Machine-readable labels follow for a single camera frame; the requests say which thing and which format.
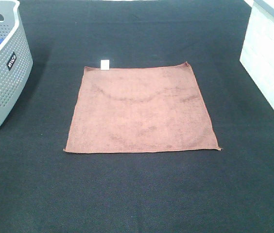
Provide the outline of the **brown microfibre towel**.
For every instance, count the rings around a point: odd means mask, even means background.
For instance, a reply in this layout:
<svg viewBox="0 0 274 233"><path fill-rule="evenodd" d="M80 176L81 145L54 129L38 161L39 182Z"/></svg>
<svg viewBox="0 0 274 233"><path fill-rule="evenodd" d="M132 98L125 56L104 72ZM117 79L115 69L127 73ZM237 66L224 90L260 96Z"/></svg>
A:
<svg viewBox="0 0 274 233"><path fill-rule="evenodd" d="M85 67L65 152L219 150L188 63L169 67Z"/></svg>

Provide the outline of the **white storage bin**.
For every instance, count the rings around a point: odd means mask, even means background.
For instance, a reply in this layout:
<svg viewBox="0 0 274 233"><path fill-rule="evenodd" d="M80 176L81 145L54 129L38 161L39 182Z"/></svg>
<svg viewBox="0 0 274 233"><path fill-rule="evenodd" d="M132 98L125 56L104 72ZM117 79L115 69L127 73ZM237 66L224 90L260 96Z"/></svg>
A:
<svg viewBox="0 0 274 233"><path fill-rule="evenodd" d="M274 0L252 0L240 62L274 110Z"/></svg>

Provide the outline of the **white towel care label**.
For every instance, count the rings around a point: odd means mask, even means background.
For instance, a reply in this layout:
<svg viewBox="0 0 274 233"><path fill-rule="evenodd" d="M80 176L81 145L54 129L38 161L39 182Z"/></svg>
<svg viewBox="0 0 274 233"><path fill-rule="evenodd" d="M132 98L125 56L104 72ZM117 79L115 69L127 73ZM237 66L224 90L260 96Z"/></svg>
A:
<svg viewBox="0 0 274 233"><path fill-rule="evenodd" d="M101 70L109 70L109 69L110 69L110 61L101 60Z"/></svg>

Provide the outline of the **grey perforated laundry basket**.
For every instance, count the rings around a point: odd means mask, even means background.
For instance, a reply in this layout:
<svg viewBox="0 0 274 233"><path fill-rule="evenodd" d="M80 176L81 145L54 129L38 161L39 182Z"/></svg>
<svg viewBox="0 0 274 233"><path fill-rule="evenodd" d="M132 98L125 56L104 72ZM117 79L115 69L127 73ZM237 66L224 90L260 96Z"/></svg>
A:
<svg viewBox="0 0 274 233"><path fill-rule="evenodd" d="M18 0L0 0L0 126L19 98L33 59L19 13Z"/></svg>

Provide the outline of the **black table cover cloth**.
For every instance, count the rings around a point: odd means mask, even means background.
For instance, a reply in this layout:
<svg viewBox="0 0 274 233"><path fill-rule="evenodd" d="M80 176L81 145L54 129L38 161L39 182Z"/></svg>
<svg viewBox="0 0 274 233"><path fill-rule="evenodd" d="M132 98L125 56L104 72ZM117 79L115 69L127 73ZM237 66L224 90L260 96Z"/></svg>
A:
<svg viewBox="0 0 274 233"><path fill-rule="evenodd" d="M0 127L0 233L274 233L274 111L242 0L23 0L34 65ZM188 62L221 147L64 152L84 67Z"/></svg>

